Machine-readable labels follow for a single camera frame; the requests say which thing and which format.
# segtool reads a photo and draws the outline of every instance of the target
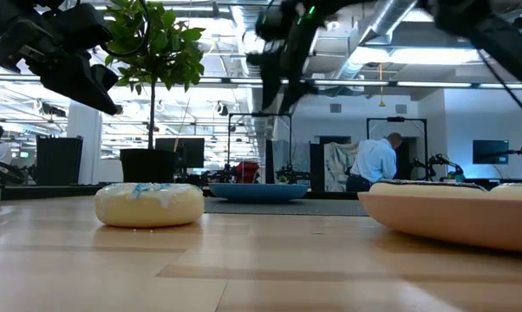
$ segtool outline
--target potted plant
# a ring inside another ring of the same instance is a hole
[[[155,87],[162,84],[170,90],[181,85],[187,91],[190,85],[199,83],[204,67],[200,63],[203,52],[198,48],[198,39],[204,29],[190,28],[187,21],[177,21],[174,11],[165,10],[162,3],[148,2],[145,12],[139,0],[111,2],[114,6],[107,7],[105,15],[114,40],[107,44],[111,55],[105,63],[120,64],[117,86],[129,86],[137,94],[149,89],[151,97],[148,149],[121,150],[124,181],[173,182],[178,154],[153,149]],[[147,17],[148,27],[144,20]],[[137,53],[122,56],[139,46],[142,49]]]

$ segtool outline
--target white pillar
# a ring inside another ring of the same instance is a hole
[[[83,137],[79,184],[100,182],[98,171],[101,160],[102,127],[103,118],[100,111],[76,101],[70,102],[67,137]]]

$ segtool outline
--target black plant pot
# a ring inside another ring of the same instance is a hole
[[[151,149],[121,150],[124,182],[172,183],[178,154]]]

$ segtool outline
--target blue shirt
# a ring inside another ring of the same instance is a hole
[[[350,174],[360,175],[371,183],[393,179],[396,175],[396,152],[386,139],[363,140],[357,147]]]

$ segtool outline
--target gray carpet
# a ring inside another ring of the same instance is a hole
[[[288,204],[236,204],[221,198],[206,199],[207,213],[302,215],[302,216],[350,216],[367,217],[357,200],[302,199]]]

